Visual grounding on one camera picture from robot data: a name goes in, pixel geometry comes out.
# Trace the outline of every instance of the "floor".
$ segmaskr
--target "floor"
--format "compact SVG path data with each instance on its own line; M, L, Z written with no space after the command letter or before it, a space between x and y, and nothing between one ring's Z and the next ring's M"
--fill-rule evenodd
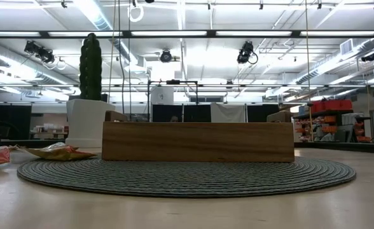
M16 176L31 156L0 165L0 228L374 228L374 154L298 149L343 162L357 179L334 188L252 198L121 197L60 190Z

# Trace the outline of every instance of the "white planter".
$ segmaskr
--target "white planter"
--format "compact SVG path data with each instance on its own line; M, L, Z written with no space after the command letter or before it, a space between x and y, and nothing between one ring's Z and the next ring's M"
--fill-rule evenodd
M115 106L102 101L74 99L67 102L69 125L66 144L80 148L101 148L105 112Z

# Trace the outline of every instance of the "black curtain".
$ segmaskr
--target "black curtain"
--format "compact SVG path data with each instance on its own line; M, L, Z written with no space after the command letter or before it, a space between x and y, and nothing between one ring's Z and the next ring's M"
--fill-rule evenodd
M278 112L278 105L248 106L248 122L266 122L268 115Z
M184 122L211 122L210 105L184 106Z
M181 122L183 107L175 105L153 105L151 113L153 122L170 122L173 116L176 116L178 121Z
M0 105L0 127L9 127L7 139L29 139L31 113L32 106Z

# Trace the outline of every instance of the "ceiling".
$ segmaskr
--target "ceiling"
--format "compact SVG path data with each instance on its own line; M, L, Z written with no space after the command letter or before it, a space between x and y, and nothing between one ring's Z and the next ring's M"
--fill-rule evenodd
M177 0L156 0L146 4L138 0L144 8L144 15L138 22L130 22L127 15L129 1L120 1L120 10L114 13L114 1L100 0L102 12L115 29L120 30L178 30L179 18ZM259 1L211 0L212 10L208 10L208 0L185 0L182 29L334 29L334 30L374 30L374 1L370 0L309 0L306 13L302 0L264 0L263 10ZM66 1L63 8L58 0L0 0L0 30L2 31L90 31L93 23L72 2ZM137 17L137 10L132 11ZM79 39L33 39L39 45L53 50L67 64L63 70L53 71L78 81L81 40ZM259 56L258 63L251 69L248 65L237 64L237 54L245 41L252 41ZM288 83L285 75L297 74L316 62L340 49L344 39L245 39L245 38L187 38L184 39L186 79L225 83L236 80L253 83L254 80L273 80L273 83ZM146 57L147 66L157 61L156 53L169 49L173 56L180 57L181 42L177 38L123 39L130 52ZM0 39L0 45L40 64L35 57L24 52L27 39ZM121 66L115 57L118 51L108 40L100 40L103 54L102 77L121 78ZM338 77L357 71L356 61L330 70ZM176 65L176 78L181 79L181 65ZM132 74L142 82L147 82L146 74Z

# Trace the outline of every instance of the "tall green plant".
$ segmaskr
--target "tall green plant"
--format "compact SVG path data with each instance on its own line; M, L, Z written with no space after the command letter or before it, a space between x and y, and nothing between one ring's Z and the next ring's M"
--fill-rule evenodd
M80 90L81 99L101 100L102 57L99 41L90 33L81 47Z

